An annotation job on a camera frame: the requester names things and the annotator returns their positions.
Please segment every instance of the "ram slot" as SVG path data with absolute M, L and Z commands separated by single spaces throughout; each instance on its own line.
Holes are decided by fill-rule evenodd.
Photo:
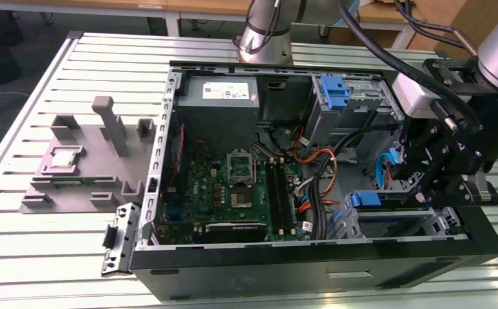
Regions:
M 279 211 L 282 213 L 282 228 L 284 234 L 288 234 L 292 229 L 292 211 L 291 203 L 288 202 L 287 177 L 284 176 L 283 164 L 275 165 L 275 186 Z
M 282 213 L 275 186 L 275 164 L 266 163 L 267 203 L 272 215 L 272 232 L 276 234 L 282 229 Z

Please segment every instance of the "floor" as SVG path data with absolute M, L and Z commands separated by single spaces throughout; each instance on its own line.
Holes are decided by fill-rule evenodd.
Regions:
M 24 40 L 11 47 L 11 51 L 21 67 L 21 76 L 13 82 L 0 85 L 0 92 L 31 93 L 67 33 L 72 30 L 148 35 L 150 24 L 156 35 L 166 35 L 166 23 L 162 19 L 152 19 L 148 23 L 147 19 L 142 17 L 55 14 L 53 20 L 53 24 L 45 26 L 37 13 L 19 12 L 16 21 Z M 243 23 L 232 21 L 199 21 L 196 26 L 194 27 L 190 21 L 183 20 L 182 33 L 184 37 L 230 39 L 240 35 L 244 29 Z M 318 27 L 294 25 L 291 40 L 320 43 Z M 0 94 L 0 139 L 7 133 L 25 99 L 27 96 L 21 94 Z

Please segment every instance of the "green circuit board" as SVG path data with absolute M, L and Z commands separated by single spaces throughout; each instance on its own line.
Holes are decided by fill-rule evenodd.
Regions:
M 272 219 L 267 202 L 266 161 L 258 160 L 254 165 L 255 182 L 250 186 L 228 185 L 226 160 L 191 162 L 187 171 L 187 193 L 183 205 L 167 205 L 168 224 L 167 239 L 171 244 L 190 244 L 194 226 L 204 223 L 263 223 L 267 225 L 266 241 L 304 240 L 292 208 L 295 235 L 290 232 L 279 235 L 272 232 Z M 247 162 L 231 162 L 231 174 L 250 174 Z M 299 175 L 296 164 L 284 164 L 284 175 L 291 185 Z

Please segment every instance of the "motherboard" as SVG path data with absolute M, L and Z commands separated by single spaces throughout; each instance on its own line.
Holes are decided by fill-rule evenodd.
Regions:
M 186 196 L 166 202 L 166 222 L 158 227 L 162 245 L 308 238 L 290 195 L 299 182 L 295 163 L 252 160 L 243 152 L 188 164 Z

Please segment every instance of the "white label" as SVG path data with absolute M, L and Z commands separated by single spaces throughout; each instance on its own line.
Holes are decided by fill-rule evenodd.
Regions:
M 303 144 L 306 147 L 307 147 L 308 144 L 310 144 L 310 141 L 308 141 L 307 139 L 304 139 L 303 136 L 300 136 L 299 142 L 300 142 L 300 144 Z
M 203 98 L 247 100 L 248 84 L 246 82 L 206 82 Z
M 311 232 L 311 228 L 312 228 L 314 224 L 311 222 L 302 222 L 302 230 L 304 230 L 306 232 Z
M 155 8 L 160 10 L 163 7 L 160 5 L 138 5 L 139 8 Z

